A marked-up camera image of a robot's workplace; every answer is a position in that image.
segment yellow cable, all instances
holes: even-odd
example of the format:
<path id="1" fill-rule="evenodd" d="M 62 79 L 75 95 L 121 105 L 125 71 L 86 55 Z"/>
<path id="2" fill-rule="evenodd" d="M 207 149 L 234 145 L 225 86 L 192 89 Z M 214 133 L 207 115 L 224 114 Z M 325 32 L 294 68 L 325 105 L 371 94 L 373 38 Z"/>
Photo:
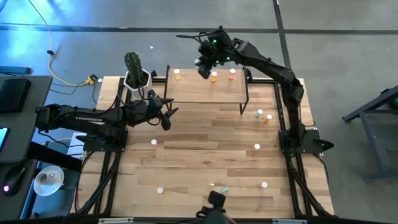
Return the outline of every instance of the yellow cable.
<path id="1" fill-rule="evenodd" d="M 36 10 L 36 12 L 39 14 L 39 16 L 42 18 L 42 20 L 43 20 L 45 26 L 47 27 L 47 30 L 49 31 L 49 34 L 50 34 L 50 37 L 51 37 L 50 50 L 53 51 L 53 50 L 52 50 L 53 40 L 52 40 L 52 33 L 51 33 L 51 30 L 50 30 L 50 27 L 49 27 L 49 25 L 47 24 L 47 22 L 45 21 L 45 19 L 43 18 L 43 16 L 41 15 L 41 13 L 39 12 L 39 10 L 37 10 L 37 8 L 35 7 L 35 5 L 33 5 L 33 3 L 32 3 L 30 0 L 28 0 L 28 1 L 29 1 L 29 3 L 33 6 L 33 8 Z M 51 60 L 51 55 L 49 54 L 49 61 L 48 61 L 48 63 L 47 63 L 47 66 L 48 66 L 48 68 L 49 68 L 49 71 L 51 72 L 51 74 L 52 74 L 55 78 L 57 78 L 58 80 L 60 80 L 60 81 L 63 82 L 64 84 L 67 84 L 67 85 L 70 85 L 70 86 L 83 86 L 83 85 L 87 85 L 86 83 L 72 84 L 72 83 L 66 82 L 65 80 L 63 80 L 62 78 L 58 77 L 58 76 L 55 74 L 55 72 L 51 69 L 51 64 L 52 64 L 52 60 Z"/>

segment raised wooden shelf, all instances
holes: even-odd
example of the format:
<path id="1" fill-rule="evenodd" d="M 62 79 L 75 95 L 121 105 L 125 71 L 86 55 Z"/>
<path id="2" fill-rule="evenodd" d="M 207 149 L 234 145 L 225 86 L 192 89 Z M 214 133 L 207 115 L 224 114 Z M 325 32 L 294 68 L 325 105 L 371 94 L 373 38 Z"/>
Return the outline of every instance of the raised wooden shelf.
<path id="1" fill-rule="evenodd" d="M 216 69 L 217 81 L 203 79 L 195 69 L 180 69 L 177 80 L 174 68 L 169 69 L 167 98 L 173 103 L 245 103 L 246 85 L 243 70 L 237 70 L 234 79 L 229 79 L 229 70 Z"/>

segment concrete floor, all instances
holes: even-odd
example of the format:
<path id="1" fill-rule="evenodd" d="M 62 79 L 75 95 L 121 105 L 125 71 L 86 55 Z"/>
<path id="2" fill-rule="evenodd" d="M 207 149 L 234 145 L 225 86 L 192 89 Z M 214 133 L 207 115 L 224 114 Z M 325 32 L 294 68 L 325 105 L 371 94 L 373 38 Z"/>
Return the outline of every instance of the concrete floor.
<path id="1" fill-rule="evenodd" d="M 32 1 L 50 25 L 143 28 L 227 28 L 251 33 L 231 33 L 253 43 L 266 57 L 283 63 L 279 34 L 249 29 L 277 29 L 272 0 L 36 0 Z M 279 0 L 285 29 L 396 30 L 395 0 Z M 26 0 L 10 0 L 0 12 L 0 22 L 42 24 Z M 70 82 L 88 75 L 124 75 L 127 51 L 140 55 L 146 70 L 163 75 L 167 64 L 193 68 L 197 43 L 175 38 L 173 32 L 53 32 L 56 73 Z M 305 79 L 314 120 L 322 138 L 335 143 L 325 153 L 335 213 L 344 218 L 398 222 L 398 181 L 365 184 L 364 174 L 375 171 L 368 140 L 359 120 L 345 124 L 341 117 L 397 85 L 397 35 L 292 35 L 287 34 L 290 62 Z M 28 66 L 33 75 L 50 75 L 47 54 L 50 37 L 44 31 L 0 30 L 0 63 Z M 54 90 L 71 91 L 53 86 Z M 47 103 L 93 107 L 92 87 L 72 96 L 50 92 Z M 54 138 L 71 131 L 52 131 Z M 37 142 L 46 139 L 34 136 Z"/>

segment wooden platform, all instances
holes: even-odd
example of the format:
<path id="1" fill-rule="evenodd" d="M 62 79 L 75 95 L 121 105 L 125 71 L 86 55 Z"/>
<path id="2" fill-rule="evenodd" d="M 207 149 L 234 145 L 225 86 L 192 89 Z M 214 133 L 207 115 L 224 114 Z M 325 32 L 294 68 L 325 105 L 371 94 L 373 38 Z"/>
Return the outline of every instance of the wooden platform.
<path id="1" fill-rule="evenodd" d="M 180 79 L 175 79 L 174 69 L 169 69 L 167 98 L 174 103 L 245 103 L 246 85 L 243 70 L 237 70 L 229 79 L 228 69 L 214 69 L 217 81 L 205 80 L 195 69 L 180 69 Z"/>
<path id="2" fill-rule="evenodd" d="M 119 77 L 104 77 L 98 109 L 111 105 L 118 82 Z M 164 84 L 154 83 L 154 89 L 163 95 Z M 173 108 L 180 110 L 172 117 L 169 131 L 148 124 L 129 128 L 112 216 L 194 217 L 202 205 L 207 205 L 210 190 L 228 185 L 231 190 L 226 194 L 225 209 L 232 218 L 294 217 L 277 137 L 274 88 L 249 84 L 249 96 L 243 115 L 236 105 L 173 103 Z M 258 109 L 275 119 L 268 124 L 255 119 Z M 302 119 L 306 125 L 313 123 L 307 95 L 302 101 Z M 151 139 L 158 141 L 157 148 L 151 146 Z M 257 151 L 253 149 L 255 143 L 261 145 Z M 96 152 L 87 160 L 80 180 L 79 208 L 98 185 L 103 156 Z M 303 163 L 309 188 L 333 213 L 322 163 L 313 155 L 303 155 Z M 267 189 L 259 188 L 262 181 L 268 183 Z M 157 193 L 158 187 L 164 188 L 163 194 Z M 299 195 L 304 211 L 301 192 Z"/>

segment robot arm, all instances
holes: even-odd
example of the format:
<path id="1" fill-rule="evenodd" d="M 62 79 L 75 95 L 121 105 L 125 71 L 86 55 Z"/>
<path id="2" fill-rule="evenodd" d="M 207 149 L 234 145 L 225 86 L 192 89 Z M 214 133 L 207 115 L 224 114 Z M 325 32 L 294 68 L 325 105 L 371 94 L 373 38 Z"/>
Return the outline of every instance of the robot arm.
<path id="1" fill-rule="evenodd" d="M 96 110 L 72 107 L 68 105 L 47 105 L 36 108 L 36 127 L 39 131 L 48 131 L 58 128 L 72 129 L 88 133 L 84 138 L 100 138 L 104 143 L 112 144 L 120 140 L 120 130 L 124 130 L 126 125 L 136 126 L 149 122 L 154 118 L 159 118 L 163 129 L 169 130 L 171 127 L 170 117 L 178 110 L 163 113 L 163 105 L 172 102 L 174 99 L 165 99 L 155 96 L 155 91 L 148 92 L 148 103 L 144 100 L 133 101 L 120 108 L 107 110 Z"/>
<path id="2" fill-rule="evenodd" d="M 201 41 L 200 37 L 204 36 L 208 36 L 208 40 Z M 201 57 L 196 61 L 196 65 L 199 66 L 198 72 L 203 78 L 208 78 L 210 70 L 218 64 L 224 65 L 232 61 L 254 67 L 278 81 L 282 89 L 283 102 L 289 114 L 290 129 L 286 136 L 287 140 L 294 147 L 302 145 L 305 126 L 301 123 L 300 103 L 304 89 L 293 71 L 272 62 L 270 58 L 265 58 L 249 42 L 239 39 L 231 40 L 222 27 L 209 34 L 194 37 L 178 35 L 177 37 L 193 38 L 200 43 L 198 51 Z"/>

